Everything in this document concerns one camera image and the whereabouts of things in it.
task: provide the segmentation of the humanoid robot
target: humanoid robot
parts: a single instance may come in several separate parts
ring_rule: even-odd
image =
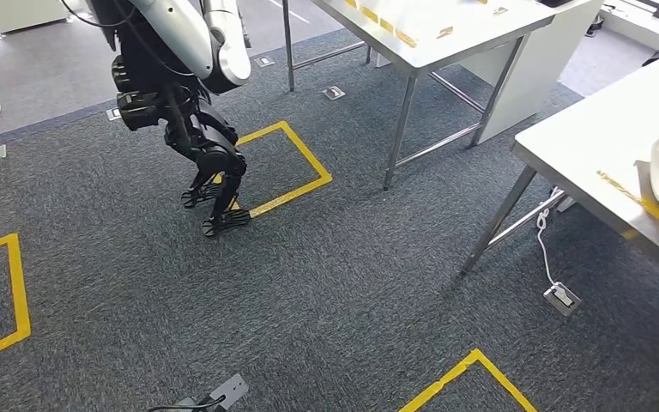
[[[198,1],[202,13],[189,0],[87,3],[98,21],[93,25],[102,27],[113,50],[119,39],[121,54],[112,63],[112,77],[124,123],[137,130],[167,121],[166,144],[198,167],[182,196],[184,206],[215,199],[202,224],[203,234],[215,236],[251,216],[235,207],[246,172],[245,158],[235,147],[238,136],[210,105],[209,94],[245,84],[251,62],[236,0]]]

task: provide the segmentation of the carpet floor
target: carpet floor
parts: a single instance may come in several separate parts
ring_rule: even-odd
[[[298,58],[351,40],[307,40]],[[290,94],[283,51],[270,54],[277,64],[215,105],[242,134],[286,120],[333,180],[218,239],[200,233],[205,204],[182,209],[194,166],[158,128],[100,112],[8,143],[0,237],[18,233],[32,331],[0,351],[0,410],[140,411],[241,373],[237,412],[395,411],[475,348],[537,410],[659,410],[659,267],[590,213],[554,215],[545,232],[554,277],[583,299],[569,318],[542,297],[531,223],[457,274],[522,170],[515,134],[578,95],[558,86],[538,116],[411,163],[382,191],[402,75],[358,50],[300,70]],[[443,74],[490,94],[460,67]],[[347,96],[319,93],[332,85]],[[425,79],[403,153],[477,117]],[[246,208],[317,177],[279,131],[241,149]],[[520,209],[548,189],[536,179]],[[5,258],[0,337],[15,327]],[[420,410],[523,409],[475,363]]]

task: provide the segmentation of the table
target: table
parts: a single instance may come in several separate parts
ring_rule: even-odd
[[[651,194],[646,193],[646,164],[639,162],[650,161],[650,148],[658,138],[659,61],[519,133],[511,151],[527,166],[462,273],[469,273],[484,251],[559,202],[564,193],[659,263],[659,208],[641,202]],[[500,233],[505,217],[537,173],[564,193]]]
[[[385,190],[390,188],[397,167],[470,133],[475,134],[472,145],[480,141],[487,121],[493,114],[496,99],[505,88],[508,75],[523,49],[526,36],[537,28],[548,25],[554,18],[552,9],[534,0],[488,0],[484,3],[474,0],[395,0],[392,2],[384,0],[312,0],[312,2],[363,41],[295,64],[289,24],[289,0],[282,0],[290,90],[294,90],[294,71],[296,69],[361,48],[364,45],[368,47],[367,62],[370,61],[370,48],[372,48],[408,75],[408,83],[385,172]],[[512,43],[513,48],[486,107],[474,101],[435,72],[435,70],[506,43]],[[480,112],[481,119],[427,148],[398,160],[415,83],[423,75],[429,75]]]

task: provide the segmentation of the yellow tape square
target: yellow tape square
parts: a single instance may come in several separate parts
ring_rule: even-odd
[[[329,172],[327,172],[327,169],[325,169],[324,166],[322,166],[322,163],[319,162],[317,157],[309,150],[309,148],[306,147],[304,142],[302,142],[299,136],[297,136],[297,133],[294,132],[294,130],[292,130],[291,127],[289,127],[289,123],[287,123],[284,120],[241,137],[236,142],[236,146],[240,146],[254,139],[258,139],[259,137],[266,136],[275,130],[282,130],[284,134],[287,135],[287,137],[289,137],[289,140],[292,143],[294,143],[294,146],[297,148],[297,150],[305,157],[305,159],[307,159],[307,161],[314,169],[314,171],[317,172],[319,178],[307,183],[306,185],[302,185],[292,191],[284,193],[283,195],[277,197],[274,200],[269,200],[264,204],[256,206],[256,208],[249,211],[251,217],[257,217],[262,213],[266,213],[272,210],[273,208],[281,206],[286,202],[289,202],[297,197],[305,195],[306,193],[317,189],[319,186],[326,185],[332,181],[332,175]]]
[[[458,365],[451,368],[441,379],[430,384],[423,392],[419,393],[417,397],[408,402],[400,409],[400,412],[415,412],[421,406],[426,404],[432,397],[436,396],[444,386],[446,386],[453,379],[458,378],[461,373],[466,372],[471,365],[475,362],[481,363],[492,376],[506,389],[517,402],[524,408],[526,412],[537,412],[536,408],[527,400],[527,398],[514,386],[514,384],[479,350],[474,349],[463,360],[458,362]]]
[[[24,273],[21,269],[21,251],[19,237],[10,233],[0,238],[0,246],[6,245],[9,257],[9,277],[11,280],[11,297],[14,301],[16,330],[0,339],[0,351],[24,339],[31,334],[29,310],[27,308],[27,291],[24,286]]]

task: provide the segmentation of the table leg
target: table leg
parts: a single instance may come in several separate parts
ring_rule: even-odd
[[[292,56],[292,29],[289,27],[289,0],[281,0],[281,12],[284,14],[284,45],[287,48],[287,67],[289,69],[289,91],[294,91],[294,58]]]
[[[509,59],[506,61],[506,65],[504,66],[504,69],[501,70],[501,75],[499,75],[499,80],[496,82],[496,86],[493,88],[493,92],[491,93],[491,97],[489,98],[487,108],[484,109],[484,114],[481,116],[481,128],[474,133],[474,139],[471,141],[472,147],[479,144],[479,141],[481,140],[481,135],[484,134],[484,130],[486,129],[488,124],[488,120],[493,115],[494,108],[496,108],[496,100],[499,98],[499,95],[506,86],[506,82],[509,80],[509,74],[511,73],[511,69],[513,69],[514,66],[517,64],[517,60],[519,59],[519,55],[521,54],[522,44],[524,43],[526,37],[527,36],[522,36],[518,38],[517,41],[514,42],[514,46],[511,49],[511,54],[509,55]]]
[[[393,141],[393,149],[390,151],[388,169],[385,171],[385,182],[383,184],[383,190],[385,191],[390,188],[390,184],[393,182],[393,174],[396,171],[397,156],[400,152],[400,145],[402,143],[402,134],[405,131],[405,124],[408,122],[410,103],[413,102],[413,91],[415,90],[415,83],[417,81],[418,77],[411,75],[408,78],[408,85],[405,88],[405,98],[402,100],[402,108],[400,111],[400,118],[398,119],[395,140]]]
[[[481,236],[481,239],[479,239],[479,241],[476,243],[476,246],[474,246],[474,250],[471,252],[469,257],[466,258],[466,262],[461,268],[462,274],[468,274],[474,268],[476,262],[479,261],[481,254],[488,248],[489,242],[491,239],[493,239],[493,236],[499,231],[501,223],[504,222],[506,216],[508,216],[511,210],[514,209],[514,206],[519,201],[519,197],[521,197],[524,191],[527,190],[529,183],[532,181],[535,175],[536,171],[529,166],[526,166],[524,170],[522,170],[522,174],[519,175],[517,182],[511,188],[509,194],[506,195],[506,199],[504,199],[504,202],[501,203],[501,207],[496,212],[496,215],[489,222],[486,231]]]

